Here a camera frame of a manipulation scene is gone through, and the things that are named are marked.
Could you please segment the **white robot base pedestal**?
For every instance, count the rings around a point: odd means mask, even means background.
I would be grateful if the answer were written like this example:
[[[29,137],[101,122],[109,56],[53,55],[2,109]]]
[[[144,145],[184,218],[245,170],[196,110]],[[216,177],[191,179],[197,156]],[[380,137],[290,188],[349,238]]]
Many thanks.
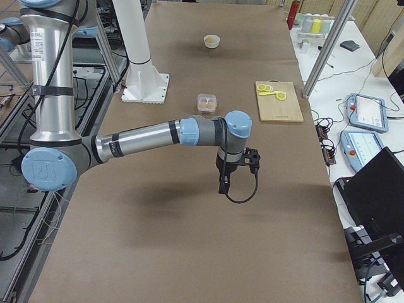
[[[141,3],[117,0],[113,5],[129,59],[122,101],[163,104],[170,76],[152,63]]]

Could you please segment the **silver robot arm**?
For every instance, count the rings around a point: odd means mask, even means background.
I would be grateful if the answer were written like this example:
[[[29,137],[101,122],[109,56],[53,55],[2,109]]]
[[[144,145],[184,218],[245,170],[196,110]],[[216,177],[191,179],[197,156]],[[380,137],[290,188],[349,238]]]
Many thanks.
[[[1,20],[1,49],[5,52],[18,49],[24,56],[31,54],[30,32],[19,18]]]
[[[36,130],[23,157],[24,178],[43,191],[70,186],[92,167],[162,146],[216,146],[219,193],[227,194],[239,166],[256,174],[259,155],[246,146],[252,120],[234,110],[225,117],[190,117],[106,136],[76,131],[73,90],[73,35],[97,27],[95,1],[22,1],[21,19],[32,50]]]

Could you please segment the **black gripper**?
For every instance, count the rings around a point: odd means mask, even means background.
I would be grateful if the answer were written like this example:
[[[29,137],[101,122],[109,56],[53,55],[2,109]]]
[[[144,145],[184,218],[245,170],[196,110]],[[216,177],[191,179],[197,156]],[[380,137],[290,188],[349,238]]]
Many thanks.
[[[241,163],[241,158],[234,161],[229,162],[229,158],[224,160],[220,155],[216,157],[216,166],[219,170],[219,194],[227,194],[230,189],[230,174],[236,171],[237,167]]]

